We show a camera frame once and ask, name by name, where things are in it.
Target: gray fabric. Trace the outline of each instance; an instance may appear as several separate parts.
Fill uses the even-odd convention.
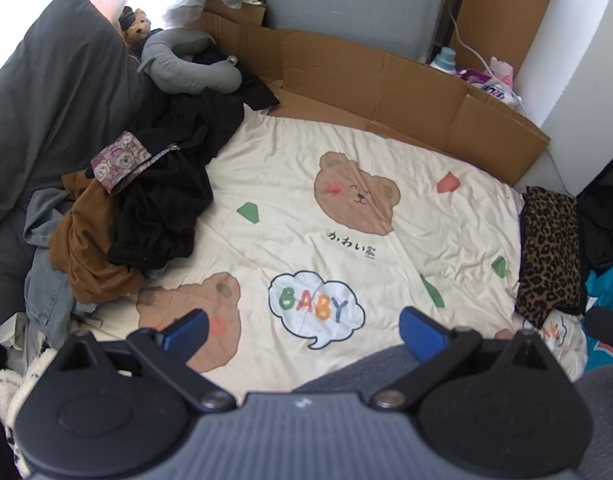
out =
[[[411,372],[417,364],[406,346],[394,346],[303,384],[295,392],[355,391],[367,401],[379,390]],[[594,425],[593,440],[584,455],[579,474],[586,480],[613,480],[613,364],[583,375],[575,385],[589,407]]]
[[[62,189],[42,189],[31,197],[24,225],[24,240],[36,247],[29,273],[24,280],[24,300],[30,323],[40,330],[52,348],[59,350],[68,338],[71,313],[83,316],[97,304],[75,301],[68,276],[53,267],[48,241],[73,201]]]
[[[374,393],[413,371],[418,365],[419,361],[406,346],[393,346],[303,384],[295,393],[359,392],[362,399],[367,401]]]
[[[33,250],[22,226],[33,192],[85,168],[151,88],[89,0],[53,0],[0,70],[0,324],[24,311]]]
[[[205,88],[230,94],[242,84],[242,73],[235,65],[227,60],[203,65],[178,57],[199,54],[214,43],[211,35],[199,30],[163,30],[144,43],[140,69],[167,94],[199,95]]]
[[[24,312],[24,277],[35,247],[22,238],[26,211],[15,206],[0,222],[0,325],[16,312]]]
[[[576,383],[593,416],[593,440],[579,468],[587,480],[613,480],[613,364],[583,375]]]

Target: cardboard box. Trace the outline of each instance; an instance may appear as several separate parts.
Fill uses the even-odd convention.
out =
[[[266,5],[242,4],[241,9],[232,9],[222,0],[206,0],[205,12],[221,16],[235,23],[261,26],[266,14]]]
[[[462,0],[457,16],[460,37],[484,59],[496,56],[518,74],[551,0]],[[457,65],[481,71],[481,61],[453,32]]]
[[[549,138],[530,120],[424,64],[312,32],[234,23],[204,12],[194,24],[277,91],[273,115],[326,121],[455,156],[507,184]]]

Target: cardboard sheet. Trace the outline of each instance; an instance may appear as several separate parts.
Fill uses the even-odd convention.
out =
[[[210,12],[193,27],[214,35],[225,54],[237,56],[266,83],[296,94],[284,94],[283,116],[361,128],[444,152],[507,184],[515,184],[549,142],[530,120],[480,89],[370,46],[234,23]]]

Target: red shape print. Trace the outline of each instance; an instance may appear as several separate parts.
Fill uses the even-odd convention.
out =
[[[329,194],[333,196],[342,196],[344,193],[344,184],[341,182],[329,182]]]
[[[450,193],[460,187],[460,179],[450,171],[437,183],[438,193]]]
[[[221,317],[208,318],[208,334],[209,336],[221,337],[226,333],[228,329],[226,322]]]

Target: speech bubble print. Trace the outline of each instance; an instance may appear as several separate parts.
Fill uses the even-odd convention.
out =
[[[325,282],[316,272],[280,274],[269,286],[269,308],[284,328],[321,350],[331,341],[344,341],[362,328],[366,314],[349,285]]]

